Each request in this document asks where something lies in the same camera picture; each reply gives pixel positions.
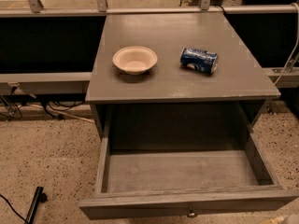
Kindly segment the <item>grey top drawer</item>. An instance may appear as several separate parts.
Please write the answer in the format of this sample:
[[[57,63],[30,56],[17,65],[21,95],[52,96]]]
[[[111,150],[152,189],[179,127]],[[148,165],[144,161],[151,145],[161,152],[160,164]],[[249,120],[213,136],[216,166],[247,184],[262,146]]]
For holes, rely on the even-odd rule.
[[[278,210],[284,189],[238,102],[109,105],[90,219]]]

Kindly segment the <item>grey wooden drawer cabinet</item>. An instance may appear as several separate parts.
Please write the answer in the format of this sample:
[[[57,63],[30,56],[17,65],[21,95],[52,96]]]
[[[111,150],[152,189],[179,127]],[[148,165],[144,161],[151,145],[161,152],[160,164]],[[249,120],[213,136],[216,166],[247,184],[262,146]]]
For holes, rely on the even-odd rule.
[[[239,41],[220,12],[107,16],[86,96],[100,139],[109,105],[238,102],[252,126],[279,91]],[[114,54],[131,46],[152,49],[156,65],[141,75],[117,68]],[[184,48],[217,53],[216,71],[206,74],[184,67]]]

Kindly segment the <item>blue soda can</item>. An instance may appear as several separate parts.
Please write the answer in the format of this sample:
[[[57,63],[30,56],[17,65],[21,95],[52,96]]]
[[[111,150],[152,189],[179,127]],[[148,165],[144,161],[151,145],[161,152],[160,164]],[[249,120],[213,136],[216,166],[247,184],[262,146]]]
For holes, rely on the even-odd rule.
[[[206,74],[216,71],[219,55],[204,49],[184,48],[180,62],[184,67]]]

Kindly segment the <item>grey metal railing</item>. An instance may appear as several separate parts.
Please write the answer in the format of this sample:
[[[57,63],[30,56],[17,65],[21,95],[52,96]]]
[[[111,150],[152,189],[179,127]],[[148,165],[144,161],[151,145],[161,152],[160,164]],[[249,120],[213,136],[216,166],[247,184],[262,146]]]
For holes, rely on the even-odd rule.
[[[181,0],[0,0],[1,2],[1,18],[47,18],[47,17],[91,17],[104,16],[106,13],[142,13],[142,12],[177,12],[201,11],[201,0],[193,0],[195,6],[179,8]],[[262,5],[266,0],[259,0],[258,5],[245,5],[242,0],[241,5],[229,7],[231,4],[222,5],[228,12],[238,12],[245,14],[250,13],[291,13],[296,12],[295,5]],[[88,80],[90,75],[88,72],[77,72],[79,75],[71,75],[73,73],[33,73],[1,75],[1,82],[29,83],[29,82],[55,82],[55,81],[79,81]]]

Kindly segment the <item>black bar on floor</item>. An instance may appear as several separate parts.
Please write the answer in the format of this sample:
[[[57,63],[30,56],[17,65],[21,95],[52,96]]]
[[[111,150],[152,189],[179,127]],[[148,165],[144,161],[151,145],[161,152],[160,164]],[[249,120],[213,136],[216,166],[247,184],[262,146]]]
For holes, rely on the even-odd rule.
[[[45,203],[48,200],[47,194],[44,192],[43,187],[37,187],[34,197],[31,201],[30,208],[28,210],[26,219],[24,221],[24,224],[33,224],[35,216],[36,216],[36,211],[38,209],[38,206],[41,203]]]

